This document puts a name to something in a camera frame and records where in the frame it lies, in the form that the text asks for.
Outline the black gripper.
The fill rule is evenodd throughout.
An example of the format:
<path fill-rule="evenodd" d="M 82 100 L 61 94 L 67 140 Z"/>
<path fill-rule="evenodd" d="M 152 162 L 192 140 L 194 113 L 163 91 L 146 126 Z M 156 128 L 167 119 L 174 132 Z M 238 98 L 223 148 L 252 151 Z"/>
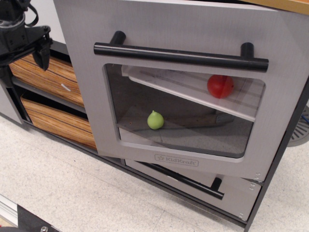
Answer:
<path fill-rule="evenodd" d="M 46 71 L 50 61 L 50 47 L 53 40 L 49 26 L 25 27 L 21 23 L 15 27 L 0 29 L 0 64 L 7 66 L 15 61 L 33 55 L 36 64 Z"/>

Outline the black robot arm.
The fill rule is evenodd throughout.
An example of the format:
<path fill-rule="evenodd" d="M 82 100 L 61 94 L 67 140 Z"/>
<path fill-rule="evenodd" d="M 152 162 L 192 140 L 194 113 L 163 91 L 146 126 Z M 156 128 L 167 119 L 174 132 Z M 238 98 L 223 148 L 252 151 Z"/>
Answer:
<path fill-rule="evenodd" d="M 49 67 L 53 40 L 49 26 L 36 26 L 39 16 L 29 0 L 0 2 L 0 66 L 30 54 L 44 71 Z"/>

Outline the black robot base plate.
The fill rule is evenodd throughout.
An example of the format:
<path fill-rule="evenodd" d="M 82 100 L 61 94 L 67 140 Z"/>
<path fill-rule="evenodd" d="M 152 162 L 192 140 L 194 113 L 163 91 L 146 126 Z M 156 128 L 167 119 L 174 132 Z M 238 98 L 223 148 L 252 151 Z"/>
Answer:
<path fill-rule="evenodd" d="M 0 207 L 0 217 L 13 226 L 1 226 L 1 232 L 59 232 L 60 230 L 42 220 L 20 205 L 16 208 Z"/>

